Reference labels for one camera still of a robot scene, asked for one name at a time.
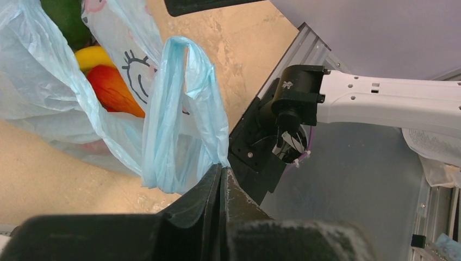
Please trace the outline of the red orange fake fruit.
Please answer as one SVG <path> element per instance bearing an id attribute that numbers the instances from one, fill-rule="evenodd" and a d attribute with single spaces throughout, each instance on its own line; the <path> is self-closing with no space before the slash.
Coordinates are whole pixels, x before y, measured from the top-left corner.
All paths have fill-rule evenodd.
<path id="1" fill-rule="evenodd" d="M 96 97 L 107 111 L 145 117 L 145 112 L 130 93 L 116 68 L 98 65 L 86 74 Z"/>

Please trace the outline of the yellow fake fruit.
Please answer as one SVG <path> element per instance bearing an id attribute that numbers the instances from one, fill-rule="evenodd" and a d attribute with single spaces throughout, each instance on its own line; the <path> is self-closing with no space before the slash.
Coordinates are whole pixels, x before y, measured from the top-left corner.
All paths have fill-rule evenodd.
<path id="1" fill-rule="evenodd" d="M 101 46 L 89 46 L 74 53 L 81 71 L 86 72 L 98 65 L 116 68 L 110 56 Z"/>

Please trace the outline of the aluminium frame rail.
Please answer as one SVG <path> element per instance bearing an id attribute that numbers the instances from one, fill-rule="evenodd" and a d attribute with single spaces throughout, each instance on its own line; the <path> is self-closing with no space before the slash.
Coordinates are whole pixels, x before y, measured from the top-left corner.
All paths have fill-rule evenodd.
<path id="1" fill-rule="evenodd" d="M 330 47 L 304 22 L 298 27 L 298 34 L 270 73 L 257 97 L 262 99 L 265 96 L 272 82 L 281 76 L 286 67 L 298 64 L 323 65 L 329 70 L 351 72 L 346 64 L 339 60 Z"/>

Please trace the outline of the crumpled white paper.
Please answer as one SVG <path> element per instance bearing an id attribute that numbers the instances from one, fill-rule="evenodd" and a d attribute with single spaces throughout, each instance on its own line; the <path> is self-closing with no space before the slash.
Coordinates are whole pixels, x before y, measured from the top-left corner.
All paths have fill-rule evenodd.
<path id="1" fill-rule="evenodd" d="M 402 129 L 411 150 L 419 155 L 431 187 L 460 188 L 460 139 L 414 129 Z"/>

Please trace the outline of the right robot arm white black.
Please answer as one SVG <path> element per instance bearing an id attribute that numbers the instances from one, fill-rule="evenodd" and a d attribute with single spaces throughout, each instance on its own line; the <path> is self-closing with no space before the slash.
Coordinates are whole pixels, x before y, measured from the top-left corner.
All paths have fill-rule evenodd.
<path id="1" fill-rule="evenodd" d="M 353 122 L 460 137 L 460 1 L 274 1 L 340 60 L 320 91 L 322 123 Z"/>

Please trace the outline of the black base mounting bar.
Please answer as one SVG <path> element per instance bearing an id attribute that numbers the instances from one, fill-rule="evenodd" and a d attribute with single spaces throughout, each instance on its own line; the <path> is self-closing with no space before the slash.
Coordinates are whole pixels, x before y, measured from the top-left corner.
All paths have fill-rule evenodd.
<path id="1" fill-rule="evenodd" d="M 255 97 L 229 136 L 229 162 L 241 188 L 257 204 L 273 193 L 289 164 L 304 154 L 309 127 L 300 126 L 294 136 L 285 133 L 280 148 L 277 125 L 270 110 L 260 110 L 274 97 L 279 80 L 275 79 L 261 98 Z"/>

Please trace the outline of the green fake fruit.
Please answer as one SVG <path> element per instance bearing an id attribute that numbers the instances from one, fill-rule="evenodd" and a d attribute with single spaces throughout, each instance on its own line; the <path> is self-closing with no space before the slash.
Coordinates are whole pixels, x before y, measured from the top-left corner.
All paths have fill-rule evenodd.
<path id="1" fill-rule="evenodd" d="M 58 26 L 68 45 L 74 50 L 84 48 L 91 39 L 89 28 L 82 20 L 79 0 L 41 0 L 41 7 Z"/>

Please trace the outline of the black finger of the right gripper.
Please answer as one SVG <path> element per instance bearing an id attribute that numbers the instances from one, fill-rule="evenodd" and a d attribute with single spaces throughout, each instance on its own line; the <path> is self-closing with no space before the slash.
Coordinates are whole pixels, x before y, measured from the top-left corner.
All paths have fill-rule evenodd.
<path id="1" fill-rule="evenodd" d="M 261 0 L 164 0 L 167 12 L 173 17 L 259 1 Z"/>

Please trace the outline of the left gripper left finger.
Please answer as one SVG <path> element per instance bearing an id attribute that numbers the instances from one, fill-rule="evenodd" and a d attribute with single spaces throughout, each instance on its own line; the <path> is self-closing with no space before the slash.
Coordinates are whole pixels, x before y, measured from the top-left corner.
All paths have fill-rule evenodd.
<path id="1" fill-rule="evenodd" d="M 219 260 L 222 166 L 156 214 L 41 215 L 12 236 L 1 260 Z"/>

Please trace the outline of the light blue plastic bag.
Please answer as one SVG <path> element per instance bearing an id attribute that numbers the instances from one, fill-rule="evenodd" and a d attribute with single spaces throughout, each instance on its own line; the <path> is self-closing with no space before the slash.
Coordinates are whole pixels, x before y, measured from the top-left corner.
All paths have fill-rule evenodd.
<path id="1" fill-rule="evenodd" d="M 1 119 L 166 193 L 229 165 L 215 66 L 145 1 L 1 1 Z"/>

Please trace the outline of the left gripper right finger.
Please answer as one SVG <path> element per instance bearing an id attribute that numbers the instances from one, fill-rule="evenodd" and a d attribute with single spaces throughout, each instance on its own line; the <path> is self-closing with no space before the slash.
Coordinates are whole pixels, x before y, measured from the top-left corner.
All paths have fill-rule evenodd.
<path id="1" fill-rule="evenodd" d="M 223 169 L 220 184 L 222 260 L 376 260 L 355 224 L 325 220 L 275 220 Z"/>

